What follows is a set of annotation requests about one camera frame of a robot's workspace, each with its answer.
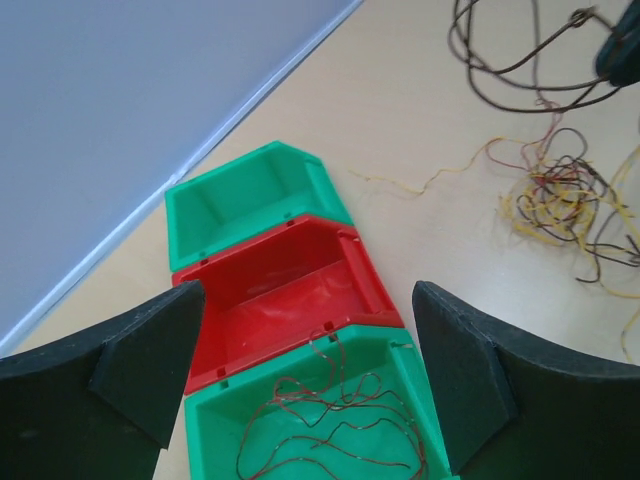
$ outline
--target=yellow wire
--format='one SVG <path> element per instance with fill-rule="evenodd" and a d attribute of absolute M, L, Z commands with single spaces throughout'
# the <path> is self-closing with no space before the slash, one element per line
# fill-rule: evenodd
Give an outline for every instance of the yellow wire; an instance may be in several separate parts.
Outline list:
<path fill-rule="evenodd" d="M 371 180 L 375 180 L 379 182 L 391 183 L 392 185 L 395 185 L 396 187 L 401 188 L 405 192 L 411 193 L 416 196 L 420 196 L 427 191 L 427 188 L 429 188 L 429 185 L 431 185 L 431 182 L 433 182 L 436 178 L 438 178 L 442 173 L 462 173 L 469 170 L 475 163 L 478 156 L 484 151 L 486 147 L 488 147 L 492 143 L 495 143 L 497 141 L 502 141 L 502 140 L 509 140 L 509 139 L 504 137 L 495 137 L 489 140 L 482 147 L 480 147 L 476 153 L 473 154 L 473 156 L 469 160 L 469 163 L 467 163 L 467 165 L 465 165 L 462 168 L 441 168 L 424 183 L 422 188 L 414 188 L 407 185 L 406 183 L 403 183 L 399 180 L 394 180 L 393 178 L 389 178 L 389 177 L 383 177 L 383 176 L 377 176 L 377 175 L 365 175 L 363 173 L 357 172 L 356 170 L 353 170 L 352 168 L 349 169 L 349 173 L 351 173 L 352 175 L 355 175 L 356 177 L 362 178 L 367 182 Z"/>
<path fill-rule="evenodd" d="M 426 192 L 431 183 L 436 180 L 442 173 L 465 172 L 473 166 L 476 159 L 483 151 L 486 151 L 492 144 L 502 141 L 515 143 L 518 145 L 530 145 L 532 147 L 536 147 L 536 145 L 540 147 L 542 142 L 524 142 L 522 140 L 506 137 L 492 138 L 476 151 L 476 153 L 471 157 L 466 166 L 462 168 L 441 168 L 425 182 L 422 188 L 414 188 L 403 182 L 384 176 L 363 175 L 362 173 L 356 172 L 352 169 L 350 169 L 349 172 L 357 177 L 363 178 L 366 181 L 376 180 L 388 182 L 408 193 L 420 196 Z M 520 205 L 520 209 L 525 213 L 535 213 L 536 219 L 538 220 L 539 224 L 544 224 L 546 230 L 551 231 L 560 237 L 575 235 L 576 243 L 581 253 L 588 259 L 592 267 L 594 269 L 597 269 L 597 262 L 593 257 L 593 251 L 589 250 L 587 241 L 587 236 L 589 235 L 591 227 L 598 214 L 598 210 L 595 207 L 596 201 L 597 203 L 604 203 L 613 208 L 616 214 L 619 215 L 620 218 L 622 218 L 622 221 L 624 222 L 624 225 L 629 231 L 633 240 L 636 242 L 636 244 L 640 245 L 640 231 L 638 231 L 633 222 L 631 222 L 631 219 L 635 218 L 635 215 L 626 205 L 624 205 L 624 202 L 622 201 L 622 195 L 620 193 L 620 190 L 622 190 L 625 185 L 629 172 L 631 171 L 638 158 L 640 158 L 640 145 L 634 149 L 634 151 L 627 157 L 624 162 L 622 162 L 616 173 L 613 175 L 609 184 L 611 188 L 605 196 L 598 195 L 597 193 L 590 190 L 571 189 L 568 185 L 558 183 L 554 185 L 554 197 L 546 199 L 545 201 L 536 198 L 535 192 L 540 188 L 540 180 L 546 178 L 545 175 L 541 172 L 545 167 L 549 168 L 550 165 L 553 165 L 553 160 L 539 160 L 534 165 L 532 171 L 528 172 L 524 178 L 517 181 L 507 195 L 505 195 L 504 197 L 499 197 L 499 213 L 503 218 L 509 221 L 512 228 L 520 234 L 535 238 L 536 240 L 547 245 L 557 247 L 568 245 L 567 242 L 560 241 L 554 238 L 552 235 L 547 234 L 544 230 L 540 230 L 540 226 L 535 225 L 531 222 L 531 220 L 516 214 L 517 207 L 516 203 L 514 202 L 514 197 L 516 195 L 524 196 L 524 198 L 527 200 L 527 205 Z M 568 215 L 571 215 L 571 218 L 573 220 L 571 224 L 571 231 L 569 231 L 569 229 L 565 225 Z M 600 253 L 606 252 L 608 255 L 635 253 L 628 249 L 617 250 L 614 248 L 606 247 L 599 248 L 598 251 Z M 610 295 L 626 299 L 640 299 L 640 293 L 630 293 L 613 289 L 606 285 L 602 280 L 600 280 L 599 283 L 602 288 Z M 629 363 L 633 363 L 633 359 L 626 347 L 626 337 L 629 330 L 637 322 L 638 318 L 640 318 L 640 308 L 627 323 L 627 325 L 625 325 L 622 333 L 620 334 L 622 351 Z"/>

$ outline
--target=black foam piece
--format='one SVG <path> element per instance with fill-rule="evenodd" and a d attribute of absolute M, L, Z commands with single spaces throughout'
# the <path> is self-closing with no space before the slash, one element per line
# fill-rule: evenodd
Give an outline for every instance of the black foam piece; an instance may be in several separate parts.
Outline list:
<path fill-rule="evenodd" d="M 418 282 L 420 348 L 463 480 L 640 478 L 640 368 L 561 347 Z"/>
<path fill-rule="evenodd" d="M 169 439 L 204 292 L 185 283 L 0 360 L 0 478 L 149 480 Z"/>

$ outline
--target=white wall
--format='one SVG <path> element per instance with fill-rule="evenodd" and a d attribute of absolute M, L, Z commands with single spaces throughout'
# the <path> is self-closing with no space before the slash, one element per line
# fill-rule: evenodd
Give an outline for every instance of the white wall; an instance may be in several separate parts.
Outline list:
<path fill-rule="evenodd" d="M 1 2 L 0 354 L 358 3 Z"/>

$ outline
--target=wire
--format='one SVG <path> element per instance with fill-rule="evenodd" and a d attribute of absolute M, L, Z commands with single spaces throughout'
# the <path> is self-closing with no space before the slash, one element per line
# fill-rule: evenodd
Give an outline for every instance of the wire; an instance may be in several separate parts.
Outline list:
<path fill-rule="evenodd" d="M 580 28 L 587 23 L 596 22 L 601 25 L 610 35 L 613 36 L 613 38 L 617 39 L 617 48 L 615 50 L 619 51 L 621 49 L 624 39 L 617 32 L 611 22 L 598 13 L 596 7 L 576 10 L 569 19 L 560 26 L 560 28 L 558 28 L 549 37 L 542 40 L 540 33 L 540 9 L 538 0 L 531 0 L 534 36 L 533 49 L 512 65 L 502 68 L 494 68 L 483 57 L 481 57 L 473 47 L 474 15 L 479 2 L 480 0 L 467 0 L 466 6 L 461 8 L 461 0 L 455 0 L 453 6 L 453 21 L 449 28 L 447 41 L 449 49 L 454 57 L 466 66 L 466 78 L 471 90 L 480 99 L 492 107 L 514 113 L 562 113 L 602 102 L 612 97 L 620 90 L 618 87 L 598 97 L 588 99 L 598 85 L 607 82 L 608 78 L 606 75 L 598 76 L 597 78 L 587 82 L 564 86 L 540 85 L 538 81 L 539 54 L 568 31 Z M 612 62 L 613 60 L 615 60 L 615 55 L 612 55 L 609 61 Z M 512 73 L 522 68 L 530 62 L 533 64 L 532 83 L 518 82 L 505 76 L 508 73 Z M 580 92 L 576 98 L 566 105 L 559 105 L 557 103 L 551 105 L 553 102 L 549 102 L 547 100 L 546 102 L 537 102 L 537 106 L 539 108 L 512 107 L 498 103 L 486 95 L 476 82 L 476 74 L 478 73 L 490 76 L 515 89 L 534 91 L 538 98 L 544 98 L 541 92 Z"/>
<path fill-rule="evenodd" d="M 240 448 L 238 450 L 238 455 L 236 457 L 236 474 L 238 478 L 241 480 L 256 480 L 259 478 L 263 478 L 270 473 L 273 473 L 275 470 L 285 465 L 300 462 L 316 465 L 317 467 L 322 469 L 330 478 L 334 480 L 340 480 L 339 477 L 336 476 L 335 473 L 333 473 L 332 470 L 324 462 L 310 456 L 311 453 L 275 462 L 275 458 L 278 452 L 281 451 L 284 445 L 291 442 L 311 443 L 311 446 L 308 448 L 309 452 L 313 452 L 317 448 L 329 448 L 338 454 L 342 454 L 357 461 L 378 465 L 380 467 L 411 470 L 411 465 L 404 461 L 404 459 L 403 461 L 382 461 L 376 458 L 364 457 L 362 455 L 358 455 L 354 452 L 348 451 L 346 448 L 339 446 L 334 441 L 334 437 L 338 436 L 338 432 L 346 428 L 354 432 L 366 432 L 383 424 L 392 426 L 400 434 L 398 440 L 390 438 L 389 441 L 398 442 L 402 441 L 401 438 L 404 438 L 408 442 L 410 449 L 415 453 L 419 467 L 414 472 L 407 472 L 407 474 L 409 475 L 407 478 L 412 480 L 427 478 L 428 464 L 424 441 L 422 439 L 422 435 L 418 428 L 417 422 L 411 415 L 411 412 L 407 405 L 404 403 L 400 395 L 398 395 L 395 391 L 389 389 L 381 391 L 383 383 L 382 379 L 377 373 L 374 372 L 363 374 L 360 377 L 355 390 L 348 391 L 346 387 L 347 379 L 345 374 L 345 365 L 347 363 L 346 350 L 335 333 L 329 333 L 329 336 L 338 346 L 340 352 L 339 363 L 329 357 L 315 345 L 315 339 L 318 337 L 317 332 L 312 333 L 309 340 L 309 344 L 314 353 L 322 360 L 327 362 L 330 366 L 327 384 L 319 390 L 313 390 L 294 377 L 285 376 L 276 380 L 273 385 L 272 399 L 258 407 L 245 428 Z M 339 378 L 339 396 L 337 399 L 330 401 L 323 398 L 323 396 L 330 394 L 335 390 L 334 383 L 336 377 Z M 375 382 L 373 392 L 368 394 L 363 393 L 365 391 L 365 384 L 373 384 L 373 382 Z M 380 403 L 381 400 L 383 400 L 385 397 L 390 397 L 390 401 L 392 402 L 392 404 L 397 404 L 397 406 L 389 404 L 389 401 Z M 297 411 L 295 409 L 296 406 L 300 406 L 301 404 L 303 406 L 306 404 L 318 405 L 323 410 L 319 415 L 318 412 L 315 411 L 314 415 L 312 415 L 313 420 L 310 420 L 300 411 Z M 241 463 L 245 449 L 247 448 L 248 438 L 251 434 L 253 425 L 256 420 L 264 413 L 265 409 L 270 407 L 279 408 L 283 412 L 292 415 L 296 419 L 292 423 L 301 425 L 303 429 L 300 434 L 290 435 L 289 437 L 281 440 L 277 445 L 275 445 L 267 460 L 262 464 L 262 467 L 260 467 L 253 474 L 244 476 L 241 473 L 241 470 L 243 470 L 241 468 Z M 384 413 L 384 415 L 387 416 L 381 416 L 377 420 L 364 425 L 355 425 L 351 422 L 342 420 L 337 425 L 335 425 L 335 427 L 333 427 L 330 430 L 329 434 L 324 438 L 307 433 L 308 431 L 316 428 L 321 423 L 324 424 L 329 422 L 331 420 L 332 414 L 343 412 L 347 409 L 375 409 L 380 410 L 381 413 Z M 302 410 L 305 411 L 307 415 L 309 415 L 308 408 L 303 408 Z"/>

